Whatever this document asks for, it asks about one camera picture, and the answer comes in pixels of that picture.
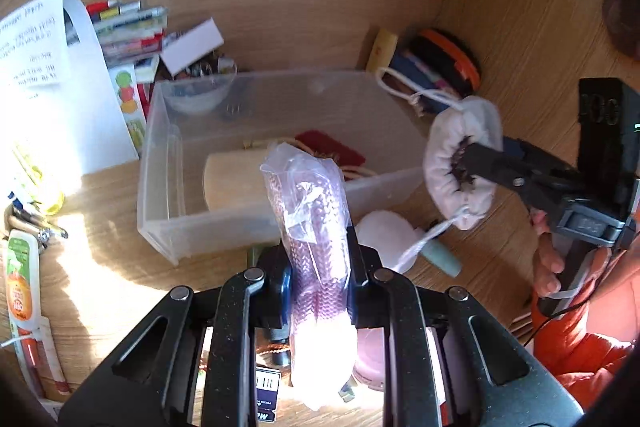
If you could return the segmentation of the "person's right hand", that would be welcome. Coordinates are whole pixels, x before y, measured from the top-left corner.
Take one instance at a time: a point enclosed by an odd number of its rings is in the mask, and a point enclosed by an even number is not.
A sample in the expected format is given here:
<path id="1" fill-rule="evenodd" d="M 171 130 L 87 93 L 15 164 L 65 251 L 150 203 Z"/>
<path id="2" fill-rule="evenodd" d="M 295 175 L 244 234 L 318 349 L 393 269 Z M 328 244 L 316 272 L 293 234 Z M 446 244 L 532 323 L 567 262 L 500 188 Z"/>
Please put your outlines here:
<path id="1" fill-rule="evenodd" d="M 547 215 L 538 209 L 529 211 L 530 224 L 538 236 L 538 246 L 533 257 L 533 288 L 538 297 L 547 298 L 561 290 L 558 276 L 564 271 L 565 261 L 552 244 L 552 236 Z M 591 261 L 585 279 L 584 291 L 591 291 L 596 281 L 605 271 L 611 258 L 611 249 L 600 247 Z"/>

